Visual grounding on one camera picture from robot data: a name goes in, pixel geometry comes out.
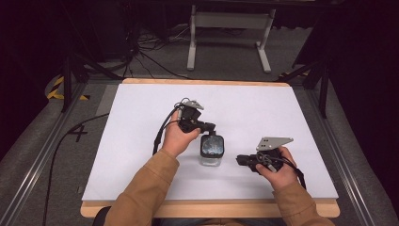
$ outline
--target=person's left hand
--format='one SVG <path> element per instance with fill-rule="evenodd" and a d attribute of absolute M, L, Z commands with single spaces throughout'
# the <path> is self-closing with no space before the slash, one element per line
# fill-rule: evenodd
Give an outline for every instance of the person's left hand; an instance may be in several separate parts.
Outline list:
<path fill-rule="evenodd" d="M 187 149 L 188 144 L 200 134 L 199 128 L 190 133 L 184 133 L 179 127 L 177 120 L 178 111 L 175 111 L 170 117 L 170 121 L 172 122 L 167 126 L 164 143 L 162 144 L 162 149 L 175 157 L 183 153 Z"/>

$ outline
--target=forearm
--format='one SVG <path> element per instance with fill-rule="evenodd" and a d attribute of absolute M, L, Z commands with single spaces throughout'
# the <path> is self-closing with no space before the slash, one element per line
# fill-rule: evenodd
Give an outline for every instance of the forearm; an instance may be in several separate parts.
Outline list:
<path fill-rule="evenodd" d="M 150 225 L 178 167 L 176 158 L 159 151 L 118 196 L 107 214 L 105 225 Z"/>
<path fill-rule="evenodd" d="M 329 219 L 317 214 L 316 203 L 299 183 L 293 183 L 273 194 L 287 225 L 334 225 Z"/>

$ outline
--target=person's right hand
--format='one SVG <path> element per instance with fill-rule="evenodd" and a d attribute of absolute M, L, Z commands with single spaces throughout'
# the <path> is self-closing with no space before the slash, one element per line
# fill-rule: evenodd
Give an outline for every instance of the person's right hand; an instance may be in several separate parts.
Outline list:
<path fill-rule="evenodd" d="M 281 152 L 282 156 L 286 157 L 296 166 L 296 163 L 287 148 L 279 147 L 279 151 Z M 282 168 L 277 172 L 270 171 L 262 164 L 257 164 L 256 170 L 258 170 L 258 172 L 270 182 L 275 191 L 282 189 L 283 187 L 292 183 L 298 182 L 294 169 L 287 164 L 283 164 Z"/>

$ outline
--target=gray carpet floor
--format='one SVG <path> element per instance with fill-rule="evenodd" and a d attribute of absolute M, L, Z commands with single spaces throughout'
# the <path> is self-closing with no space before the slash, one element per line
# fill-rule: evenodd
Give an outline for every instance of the gray carpet floor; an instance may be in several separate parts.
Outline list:
<path fill-rule="evenodd" d="M 292 64 L 303 42 L 311 31 L 309 29 L 273 29 L 266 44 L 266 53 L 272 68 L 270 74 L 262 70 L 254 42 L 261 33 L 245 30 L 240 34 L 227 33 L 224 30 L 207 29 L 199 32 L 196 68 L 188 72 L 188 37 L 166 45 L 160 50 L 144 52 L 174 73 L 202 80 L 236 81 L 272 81 L 279 74 L 292 71 Z M 127 70 L 126 77 L 176 78 L 158 67 L 146 57 L 137 56 Z M 123 75 L 124 69 L 115 73 Z M 386 195 L 373 170 L 368 165 L 361 148 L 345 118 L 332 85 L 327 96 L 327 123 L 333 131 L 339 148 L 343 152 L 345 163 L 356 179 L 359 194 L 367 205 L 372 222 L 364 222 L 356 207 L 351 191 L 334 158 L 334 150 L 327 139 L 318 111 L 312 106 L 315 90 L 304 90 L 297 84 L 303 78 L 292 80 L 295 95 L 314 136 L 317 146 L 326 163 L 328 172 L 336 186 L 340 198 L 339 217 L 333 221 L 337 225 L 399 225 L 389 197 Z M 77 101 L 72 107 L 61 135 L 80 121 L 109 112 L 118 81 L 111 81 L 101 74 L 93 74 L 86 84 L 83 94 L 89 95 L 88 101 Z M 52 99 L 28 126 L 6 157 L 0 163 L 0 214 L 3 216 L 14 195 L 28 173 L 36 156 L 59 117 L 62 100 Z M 47 225 L 91 225 L 91 218 L 80 215 L 81 198 L 94 161 L 106 118 L 85 123 L 87 135 L 78 142 L 76 136 L 66 136 L 58 150 L 52 178 L 51 195 L 47 213 Z M 9 225 L 41 225 L 50 161 L 40 174 L 38 181 L 30 191 L 24 205 Z"/>

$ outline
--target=yellow and black tape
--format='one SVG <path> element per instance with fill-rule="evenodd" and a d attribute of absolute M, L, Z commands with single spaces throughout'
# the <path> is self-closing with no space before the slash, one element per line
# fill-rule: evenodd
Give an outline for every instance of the yellow and black tape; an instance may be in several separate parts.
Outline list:
<path fill-rule="evenodd" d="M 62 82 L 64 81 L 64 76 L 60 75 L 58 79 L 55 81 L 53 87 L 51 88 L 49 94 L 47 94 L 47 99 L 59 99 L 64 100 L 63 94 L 57 94 L 58 88 L 61 86 Z M 82 95 L 80 96 L 79 100 L 81 101 L 88 101 L 90 99 L 90 95 Z"/>

